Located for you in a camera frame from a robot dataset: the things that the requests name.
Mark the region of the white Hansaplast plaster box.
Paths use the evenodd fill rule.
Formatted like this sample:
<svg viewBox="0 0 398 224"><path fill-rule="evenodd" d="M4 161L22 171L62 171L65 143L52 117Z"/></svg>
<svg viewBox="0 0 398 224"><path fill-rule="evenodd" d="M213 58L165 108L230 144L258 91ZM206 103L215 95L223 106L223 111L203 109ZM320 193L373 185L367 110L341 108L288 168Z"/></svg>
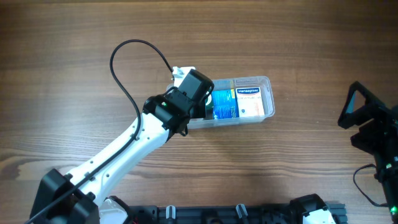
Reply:
<svg viewBox="0 0 398 224"><path fill-rule="evenodd" d="M239 117L245 118L265 115L261 89L259 87L237 88L236 99Z"/></svg>

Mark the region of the blue medicine box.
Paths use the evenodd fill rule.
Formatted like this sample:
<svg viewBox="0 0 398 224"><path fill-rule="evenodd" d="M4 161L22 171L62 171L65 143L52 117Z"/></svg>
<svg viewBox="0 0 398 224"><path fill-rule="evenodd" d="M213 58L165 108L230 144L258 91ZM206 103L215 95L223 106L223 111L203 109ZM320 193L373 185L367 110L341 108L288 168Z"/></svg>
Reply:
<svg viewBox="0 0 398 224"><path fill-rule="evenodd" d="M234 89L216 90L212 94L213 119L238 118L238 104Z"/></svg>

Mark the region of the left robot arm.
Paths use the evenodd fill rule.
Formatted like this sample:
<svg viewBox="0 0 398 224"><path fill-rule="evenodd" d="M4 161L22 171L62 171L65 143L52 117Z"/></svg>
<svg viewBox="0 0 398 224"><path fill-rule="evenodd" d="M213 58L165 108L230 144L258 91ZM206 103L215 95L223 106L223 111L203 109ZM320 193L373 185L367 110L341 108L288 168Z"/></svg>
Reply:
<svg viewBox="0 0 398 224"><path fill-rule="evenodd" d="M121 179L174 134L187 134L191 118L204 114L213 82L191 69L177 86L152 96L119 137L82 165L44 175L29 223L131 223L128 205L110 196Z"/></svg>

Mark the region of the green round-logo box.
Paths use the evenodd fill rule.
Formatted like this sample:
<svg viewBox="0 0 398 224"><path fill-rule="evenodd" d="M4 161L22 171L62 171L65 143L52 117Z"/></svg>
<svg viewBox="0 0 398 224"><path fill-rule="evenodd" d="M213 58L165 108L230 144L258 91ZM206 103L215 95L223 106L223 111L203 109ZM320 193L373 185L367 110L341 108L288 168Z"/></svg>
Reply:
<svg viewBox="0 0 398 224"><path fill-rule="evenodd" d="M205 120L213 119L213 108L214 103L212 100L212 95L209 95L208 98L205 100Z"/></svg>

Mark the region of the clear plastic container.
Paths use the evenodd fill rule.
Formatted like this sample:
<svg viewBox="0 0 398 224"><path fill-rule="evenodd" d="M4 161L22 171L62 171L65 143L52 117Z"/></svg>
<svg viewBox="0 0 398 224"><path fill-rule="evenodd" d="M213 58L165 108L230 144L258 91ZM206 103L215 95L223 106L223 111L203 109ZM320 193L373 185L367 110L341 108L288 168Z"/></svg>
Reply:
<svg viewBox="0 0 398 224"><path fill-rule="evenodd" d="M215 128L218 126L260 123L264 119L274 115L275 113L274 97L272 94L271 82L268 79L268 77L256 76L256 77L227 78L227 79L214 80L213 83L215 84L215 91L234 89L235 94L237 88L259 87L261 89L265 115L245 117L245 118L238 117L238 118L211 119L211 120L205 120L205 118L195 118L191 119L191 121L189 122L188 124L189 129Z"/></svg>

